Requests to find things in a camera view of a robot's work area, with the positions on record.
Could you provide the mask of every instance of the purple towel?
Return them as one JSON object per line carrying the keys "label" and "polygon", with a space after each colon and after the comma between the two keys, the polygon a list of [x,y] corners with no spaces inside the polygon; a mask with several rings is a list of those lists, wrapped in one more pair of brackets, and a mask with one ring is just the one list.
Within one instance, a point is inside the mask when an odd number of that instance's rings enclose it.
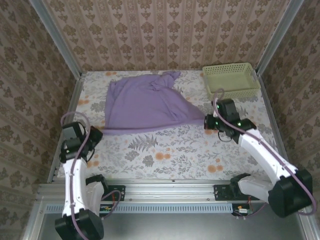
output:
{"label": "purple towel", "polygon": [[172,89],[179,76],[179,71],[167,71],[111,82],[103,133],[145,133],[183,124],[204,124],[204,114]]}

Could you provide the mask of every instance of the brown damask wallpaper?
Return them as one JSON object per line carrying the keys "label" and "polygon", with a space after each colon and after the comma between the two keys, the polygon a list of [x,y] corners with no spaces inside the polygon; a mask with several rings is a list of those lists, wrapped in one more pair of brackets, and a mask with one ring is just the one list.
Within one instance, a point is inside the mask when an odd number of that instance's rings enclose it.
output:
{"label": "brown damask wallpaper", "polygon": [[255,66],[289,0],[44,0],[83,71]]}
{"label": "brown damask wallpaper", "polygon": [[28,223],[75,79],[27,0],[0,1],[0,239]]}
{"label": "brown damask wallpaper", "polygon": [[263,74],[289,160],[320,201],[320,2],[305,0]]}

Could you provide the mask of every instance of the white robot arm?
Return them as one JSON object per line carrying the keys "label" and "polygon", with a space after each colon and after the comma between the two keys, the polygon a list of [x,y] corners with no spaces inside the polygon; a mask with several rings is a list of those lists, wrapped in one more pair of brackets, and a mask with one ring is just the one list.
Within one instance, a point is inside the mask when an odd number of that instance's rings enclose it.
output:
{"label": "white robot arm", "polygon": [[55,229],[63,240],[100,240],[104,237],[100,203],[103,195],[109,194],[109,189],[101,174],[86,179],[85,171],[87,155],[95,149],[103,134],[91,127],[87,135],[81,125],[72,122],[62,127],[66,140],[59,158],[65,174],[65,200],[62,217],[55,220]]}
{"label": "white robot arm", "polygon": [[281,157],[249,119],[240,119],[233,100],[218,101],[216,108],[222,120],[216,117],[216,113],[208,114],[204,128],[224,132],[254,157],[270,179],[264,181],[247,173],[233,177],[230,189],[234,199],[238,194],[256,197],[269,203],[272,210],[283,218],[309,206],[313,188],[311,174],[306,169],[298,170]]}

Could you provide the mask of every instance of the floral fabric surface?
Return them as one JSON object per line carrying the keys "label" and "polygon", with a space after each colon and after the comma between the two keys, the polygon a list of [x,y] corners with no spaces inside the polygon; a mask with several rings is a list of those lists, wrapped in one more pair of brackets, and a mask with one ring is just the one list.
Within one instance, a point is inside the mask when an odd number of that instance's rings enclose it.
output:
{"label": "floral fabric surface", "polygon": [[[76,110],[85,113],[91,125],[103,128],[110,82],[125,77],[161,73],[162,71],[88,72]],[[182,71],[175,80],[174,88],[205,114],[213,112],[202,71]],[[251,119],[266,141],[275,148],[261,92],[254,97],[234,101],[240,117]],[[202,125],[182,125],[147,133],[104,135],[96,146],[93,158],[88,162],[86,175],[103,174],[106,178],[114,179],[229,180],[241,173],[267,178],[256,160],[235,142],[220,141],[215,131],[204,130]],[[58,177],[64,177],[62,167]]]}

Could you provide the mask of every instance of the green plastic basket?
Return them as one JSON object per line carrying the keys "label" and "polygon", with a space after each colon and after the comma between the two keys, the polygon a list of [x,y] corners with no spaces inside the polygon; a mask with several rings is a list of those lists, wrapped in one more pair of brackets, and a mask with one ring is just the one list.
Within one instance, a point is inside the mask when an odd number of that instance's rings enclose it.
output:
{"label": "green plastic basket", "polygon": [[223,99],[239,99],[255,96],[261,87],[248,62],[205,66],[202,70],[210,101],[220,88],[224,89]]}

